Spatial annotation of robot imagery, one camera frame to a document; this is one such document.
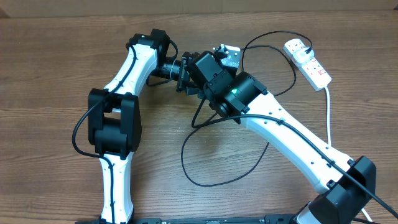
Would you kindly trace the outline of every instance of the wooden tabletop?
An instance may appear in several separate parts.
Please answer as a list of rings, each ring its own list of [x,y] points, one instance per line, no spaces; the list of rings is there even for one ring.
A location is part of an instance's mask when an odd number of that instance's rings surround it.
[[[90,90],[103,88],[120,69],[128,39],[152,28],[166,30],[179,55],[220,44],[242,47],[272,30],[311,38],[333,78],[332,145],[353,158],[368,156],[377,167],[376,193],[398,208],[397,11],[1,19],[0,223],[61,224],[100,215],[100,162],[72,148],[72,130]],[[273,34],[257,44],[282,48],[293,38]],[[273,93],[293,81],[288,63],[271,49],[248,51],[245,69]],[[180,150],[200,100],[175,87],[146,86],[140,96],[142,139],[131,176],[136,217],[260,217],[296,213],[316,197],[274,147],[242,180],[212,188],[191,184]],[[296,85],[277,99],[326,141],[324,91],[315,91],[298,72]],[[211,114],[205,106],[199,120]],[[93,152],[86,123],[78,144]],[[255,164],[265,145],[232,121],[204,128],[187,144],[187,172],[203,184],[233,179]],[[373,200],[366,210],[376,222],[396,222]]]

